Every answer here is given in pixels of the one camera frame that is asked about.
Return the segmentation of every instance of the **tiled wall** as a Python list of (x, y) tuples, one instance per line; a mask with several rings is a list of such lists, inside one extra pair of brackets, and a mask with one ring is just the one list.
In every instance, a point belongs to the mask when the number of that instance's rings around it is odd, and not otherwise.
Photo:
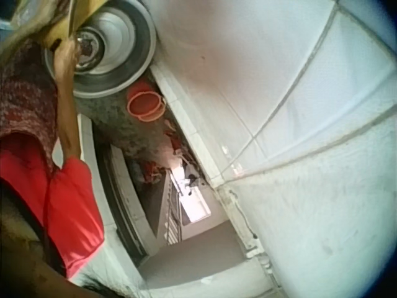
[(395, 35), (375, 1), (146, 2), (166, 98), (208, 151), (214, 186), (325, 146), (395, 102)]

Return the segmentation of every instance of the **red clothing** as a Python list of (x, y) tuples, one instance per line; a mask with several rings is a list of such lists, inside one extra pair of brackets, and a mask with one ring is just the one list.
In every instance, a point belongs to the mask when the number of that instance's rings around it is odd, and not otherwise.
[(13, 133), (0, 140), (0, 177), (14, 188), (43, 227), (48, 198), (47, 233), (70, 278), (104, 242), (104, 226), (87, 164), (69, 158), (50, 179), (47, 173), (46, 159), (35, 137)]

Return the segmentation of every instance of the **red bucket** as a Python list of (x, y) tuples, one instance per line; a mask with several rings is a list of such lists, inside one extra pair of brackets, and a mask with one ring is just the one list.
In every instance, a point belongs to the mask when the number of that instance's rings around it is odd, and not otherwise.
[(140, 79), (128, 88), (127, 111), (131, 116), (140, 118), (156, 112), (161, 106), (161, 96), (152, 86)]

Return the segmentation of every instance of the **person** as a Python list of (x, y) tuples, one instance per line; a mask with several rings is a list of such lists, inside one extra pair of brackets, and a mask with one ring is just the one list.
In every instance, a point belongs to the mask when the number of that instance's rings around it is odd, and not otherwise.
[[(55, 52), (55, 81), (26, 40), (0, 77), (1, 297), (127, 297), (95, 279), (68, 281), (104, 242), (91, 172), (80, 159), (75, 39)], [(51, 156), (59, 137), (63, 166)]]

